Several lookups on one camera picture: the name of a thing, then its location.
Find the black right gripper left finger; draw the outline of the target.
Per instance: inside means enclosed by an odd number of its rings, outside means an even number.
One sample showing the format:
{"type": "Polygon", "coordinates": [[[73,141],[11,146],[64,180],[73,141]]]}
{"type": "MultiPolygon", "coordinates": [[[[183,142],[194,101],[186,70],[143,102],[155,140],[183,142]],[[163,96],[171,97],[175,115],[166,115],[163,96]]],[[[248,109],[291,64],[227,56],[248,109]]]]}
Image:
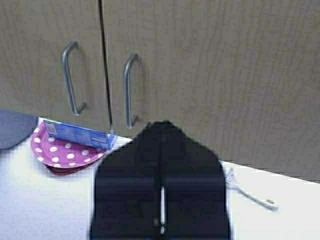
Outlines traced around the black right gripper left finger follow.
{"type": "Polygon", "coordinates": [[[90,240],[158,240],[162,122],[112,151],[94,177],[90,240]]]}

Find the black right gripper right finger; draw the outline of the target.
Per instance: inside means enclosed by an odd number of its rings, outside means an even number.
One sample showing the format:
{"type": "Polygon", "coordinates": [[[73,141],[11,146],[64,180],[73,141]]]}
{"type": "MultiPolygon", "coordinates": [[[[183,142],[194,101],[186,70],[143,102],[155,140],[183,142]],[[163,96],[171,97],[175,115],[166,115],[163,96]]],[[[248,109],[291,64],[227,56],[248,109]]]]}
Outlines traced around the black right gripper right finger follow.
{"type": "Polygon", "coordinates": [[[228,240],[225,174],[216,153],[170,121],[161,128],[168,240],[228,240]]]}

